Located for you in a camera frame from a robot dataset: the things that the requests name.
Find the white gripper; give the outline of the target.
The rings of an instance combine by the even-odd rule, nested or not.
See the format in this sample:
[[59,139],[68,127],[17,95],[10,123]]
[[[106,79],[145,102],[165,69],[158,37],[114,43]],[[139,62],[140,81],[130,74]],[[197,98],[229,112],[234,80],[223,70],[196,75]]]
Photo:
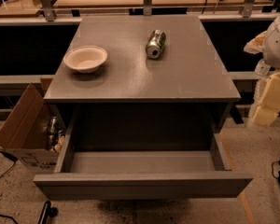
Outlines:
[[252,109],[252,122],[262,127],[270,127],[280,113],[280,72],[261,78],[256,87]]

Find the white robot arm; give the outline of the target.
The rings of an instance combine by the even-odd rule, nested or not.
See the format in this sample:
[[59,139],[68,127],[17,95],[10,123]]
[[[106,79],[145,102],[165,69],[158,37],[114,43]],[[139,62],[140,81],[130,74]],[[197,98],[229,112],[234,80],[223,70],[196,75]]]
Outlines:
[[245,45],[244,51],[263,55],[255,68],[260,79],[249,118],[254,124],[269,127],[280,113],[280,14],[265,32]]

